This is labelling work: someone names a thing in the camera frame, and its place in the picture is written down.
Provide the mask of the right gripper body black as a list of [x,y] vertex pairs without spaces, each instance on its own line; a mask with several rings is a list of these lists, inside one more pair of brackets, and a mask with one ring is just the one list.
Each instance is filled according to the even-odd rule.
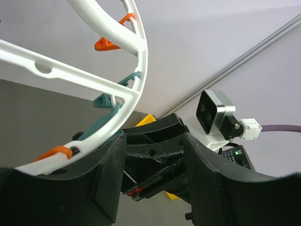
[[126,155],[121,193],[134,201],[149,199],[162,191],[190,202],[182,153],[170,156]]

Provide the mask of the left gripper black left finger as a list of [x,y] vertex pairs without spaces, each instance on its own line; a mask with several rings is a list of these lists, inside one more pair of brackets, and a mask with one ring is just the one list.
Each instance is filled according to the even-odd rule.
[[127,139],[119,134],[50,175],[0,170],[3,226],[110,226],[115,223]]

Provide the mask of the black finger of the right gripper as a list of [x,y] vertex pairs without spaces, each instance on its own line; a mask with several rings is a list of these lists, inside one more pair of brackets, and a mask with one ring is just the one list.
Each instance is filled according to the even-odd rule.
[[183,159],[182,135],[188,132],[188,128],[175,113],[123,131],[127,137],[126,162],[176,162]]

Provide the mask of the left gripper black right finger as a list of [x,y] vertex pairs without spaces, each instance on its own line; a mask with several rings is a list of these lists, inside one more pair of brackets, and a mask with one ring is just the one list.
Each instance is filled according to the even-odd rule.
[[272,177],[183,138],[192,222],[196,226],[298,226],[301,175]]

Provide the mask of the white round clip hanger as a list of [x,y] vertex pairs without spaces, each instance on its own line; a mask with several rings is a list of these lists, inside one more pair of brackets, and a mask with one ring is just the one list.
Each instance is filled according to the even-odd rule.
[[137,57],[134,72],[119,83],[101,78],[57,60],[27,50],[7,41],[0,42],[0,58],[46,80],[60,79],[101,93],[94,101],[100,108],[109,107],[109,115],[100,118],[78,140],[57,146],[34,162],[19,166],[17,170],[28,175],[50,174],[70,165],[100,147],[112,138],[129,118],[138,104],[148,71],[148,46],[143,23],[133,0],[123,1],[127,29],[115,21],[94,0],[71,0],[69,4],[82,20],[95,32],[119,48]]

